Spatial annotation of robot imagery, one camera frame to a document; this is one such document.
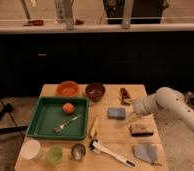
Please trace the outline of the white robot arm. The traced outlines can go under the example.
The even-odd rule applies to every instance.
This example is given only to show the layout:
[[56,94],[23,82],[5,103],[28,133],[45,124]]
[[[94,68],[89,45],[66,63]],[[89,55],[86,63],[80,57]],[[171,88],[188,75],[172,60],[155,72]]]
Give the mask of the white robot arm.
[[154,94],[131,100],[133,111],[138,115],[150,115],[169,111],[178,115],[194,133],[194,110],[189,107],[181,92],[169,87],[161,87]]

